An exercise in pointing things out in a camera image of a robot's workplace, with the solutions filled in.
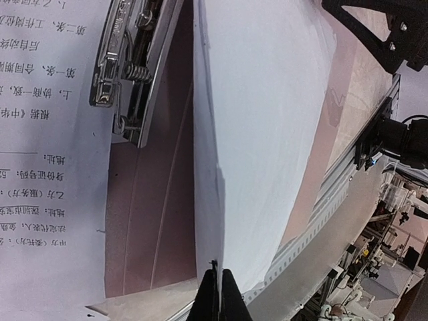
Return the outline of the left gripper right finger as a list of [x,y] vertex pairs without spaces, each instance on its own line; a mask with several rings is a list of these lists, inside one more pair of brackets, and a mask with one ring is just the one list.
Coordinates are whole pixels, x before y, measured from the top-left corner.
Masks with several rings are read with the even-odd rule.
[[229,269],[224,269],[222,274],[220,320],[253,320]]

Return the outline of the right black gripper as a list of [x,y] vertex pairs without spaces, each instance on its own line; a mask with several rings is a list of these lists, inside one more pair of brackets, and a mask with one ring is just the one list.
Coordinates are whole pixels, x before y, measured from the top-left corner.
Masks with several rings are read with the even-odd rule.
[[[387,40],[379,39],[344,6],[387,13]],[[404,61],[416,72],[427,66],[427,1],[323,1],[322,8],[353,33],[386,72],[394,74]]]

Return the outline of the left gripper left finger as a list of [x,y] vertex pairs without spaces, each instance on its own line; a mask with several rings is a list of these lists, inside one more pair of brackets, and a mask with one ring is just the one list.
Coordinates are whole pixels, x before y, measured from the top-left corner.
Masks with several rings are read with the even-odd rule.
[[187,321],[218,321],[220,316],[217,261],[204,273]]

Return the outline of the printed white paper sheet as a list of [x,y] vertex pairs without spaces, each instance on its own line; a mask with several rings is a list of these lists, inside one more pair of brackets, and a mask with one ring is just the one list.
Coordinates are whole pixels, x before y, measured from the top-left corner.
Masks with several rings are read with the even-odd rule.
[[112,111],[89,103],[108,1],[1,2],[1,319],[99,320]]

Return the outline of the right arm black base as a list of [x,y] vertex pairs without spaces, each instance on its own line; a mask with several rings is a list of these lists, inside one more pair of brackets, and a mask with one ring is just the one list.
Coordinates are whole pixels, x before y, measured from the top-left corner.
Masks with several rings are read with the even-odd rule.
[[427,168],[427,116],[413,115],[399,122],[391,118],[393,99],[383,100],[355,145],[358,170],[374,165],[374,156],[386,155],[413,169]]

